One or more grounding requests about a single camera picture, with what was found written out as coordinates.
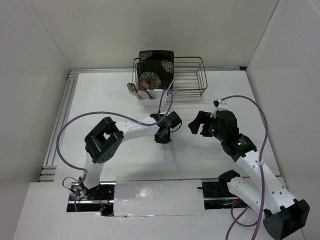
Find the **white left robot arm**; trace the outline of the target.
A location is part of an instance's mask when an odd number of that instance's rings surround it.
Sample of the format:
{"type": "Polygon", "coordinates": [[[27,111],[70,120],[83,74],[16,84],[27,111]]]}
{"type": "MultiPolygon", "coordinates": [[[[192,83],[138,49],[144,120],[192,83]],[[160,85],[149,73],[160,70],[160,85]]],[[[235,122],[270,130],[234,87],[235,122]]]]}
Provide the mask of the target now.
{"type": "Polygon", "coordinates": [[[81,194],[92,200],[100,190],[100,176],[104,164],[111,160],[121,143],[141,138],[154,137],[157,144],[171,142],[171,130],[182,125],[182,119],[175,112],[153,113],[139,120],[114,121],[103,118],[85,137],[86,161],[79,178],[81,194]]]}

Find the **iridescent blue fork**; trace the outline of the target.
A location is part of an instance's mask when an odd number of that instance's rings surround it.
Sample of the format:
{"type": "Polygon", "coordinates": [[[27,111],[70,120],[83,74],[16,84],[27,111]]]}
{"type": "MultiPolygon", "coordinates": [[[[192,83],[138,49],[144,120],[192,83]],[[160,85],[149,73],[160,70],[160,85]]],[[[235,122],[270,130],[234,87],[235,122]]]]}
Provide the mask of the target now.
{"type": "Polygon", "coordinates": [[[151,93],[148,91],[147,88],[144,88],[143,91],[147,93],[147,95],[149,96],[149,98],[150,98],[151,100],[154,99],[153,96],[151,95],[151,93]]]}

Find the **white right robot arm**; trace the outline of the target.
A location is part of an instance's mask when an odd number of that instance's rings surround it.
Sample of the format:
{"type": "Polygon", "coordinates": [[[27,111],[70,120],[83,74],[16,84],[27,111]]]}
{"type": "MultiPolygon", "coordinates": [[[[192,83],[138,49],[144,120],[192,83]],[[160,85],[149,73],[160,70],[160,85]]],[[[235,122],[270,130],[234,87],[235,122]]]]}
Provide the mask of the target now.
{"type": "Polygon", "coordinates": [[[192,134],[215,137],[224,152],[251,178],[255,187],[236,171],[229,170],[218,177],[218,190],[223,196],[239,197],[251,207],[274,240],[282,240],[305,226],[309,204],[304,199],[298,200],[281,184],[261,159],[252,140],[240,133],[237,118],[231,111],[200,110],[188,127],[192,134]]]}

